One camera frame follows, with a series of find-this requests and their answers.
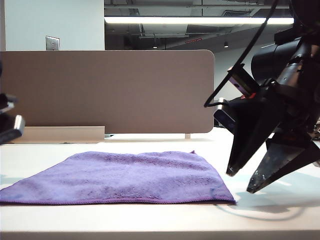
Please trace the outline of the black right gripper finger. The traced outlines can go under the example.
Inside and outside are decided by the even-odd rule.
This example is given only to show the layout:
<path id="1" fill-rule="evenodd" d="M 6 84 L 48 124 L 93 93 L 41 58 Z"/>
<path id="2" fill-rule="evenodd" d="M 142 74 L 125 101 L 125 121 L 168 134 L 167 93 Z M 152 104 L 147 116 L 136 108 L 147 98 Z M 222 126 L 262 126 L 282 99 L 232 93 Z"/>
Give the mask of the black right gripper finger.
<path id="1" fill-rule="evenodd" d="M 281 177 L 320 159 L 320 148 L 307 133 L 276 132 L 266 140 L 266 148 L 267 152 L 249 180 L 249 193 L 256 193 Z"/>
<path id="2" fill-rule="evenodd" d="M 236 124 L 226 173 L 234 176 L 255 154 L 285 114 L 280 104 L 237 104 Z"/>

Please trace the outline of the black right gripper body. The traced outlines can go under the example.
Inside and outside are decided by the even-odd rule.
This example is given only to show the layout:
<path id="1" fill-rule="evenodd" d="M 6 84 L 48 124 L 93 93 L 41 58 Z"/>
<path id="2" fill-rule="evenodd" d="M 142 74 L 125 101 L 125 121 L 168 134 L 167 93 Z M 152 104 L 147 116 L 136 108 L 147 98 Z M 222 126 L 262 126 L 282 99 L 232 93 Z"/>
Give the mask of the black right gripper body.
<path id="1" fill-rule="evenodd" d="M 237 115 L 235 106 L 238 104 L 278 104 L 284 107 L 284 116 L 279 125 L 272 131 L 267 139 L 272 138 L 276 132 L 297 132 L 309 134 L 320 115 L 319 105 L 311 104 L 312 97 L 304 90 L 279 84 L 270 80 L 266 85 L 259 86 L 252 82 L 250 85 L 235 83 L 241 96 L 231 100 L 228 106 L 233 114 L 232 132 L 234 134 Z"/>

